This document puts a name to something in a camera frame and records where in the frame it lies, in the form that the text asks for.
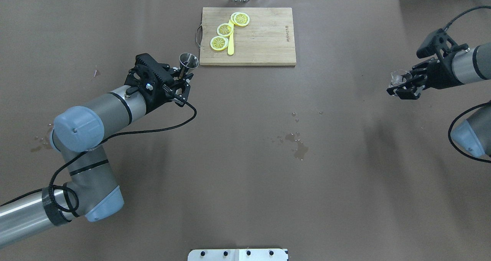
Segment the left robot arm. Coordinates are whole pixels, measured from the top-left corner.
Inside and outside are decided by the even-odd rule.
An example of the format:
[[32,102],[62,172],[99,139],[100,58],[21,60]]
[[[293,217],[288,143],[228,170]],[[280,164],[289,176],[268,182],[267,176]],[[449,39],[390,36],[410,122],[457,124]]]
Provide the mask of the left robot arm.
[[123,86],[58,115],[49,140],[65,164],[46,187],[1,205],[1,247],[81,216],[97,222],[121,210],[124,199],[103,144],[143,134],[123,129],[167,102],[189,105],[192,77],[184,66],[135,65]]

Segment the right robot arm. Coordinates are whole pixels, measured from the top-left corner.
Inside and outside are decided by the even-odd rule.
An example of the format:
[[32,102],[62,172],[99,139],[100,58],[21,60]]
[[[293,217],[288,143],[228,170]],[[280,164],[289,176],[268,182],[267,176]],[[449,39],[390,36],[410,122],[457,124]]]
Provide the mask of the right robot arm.
[[[421,62],[407,71],[394,71],[386,89],[401,100],[417,100],[424,90],[449,89],[452,104],[468,107],[450,122],[447,138],[461,155],[490,163],[490,97],[478,96],[490,88],[490,43],[456,49],[446,56]],[[471,102],[478,97],[479,101]]]

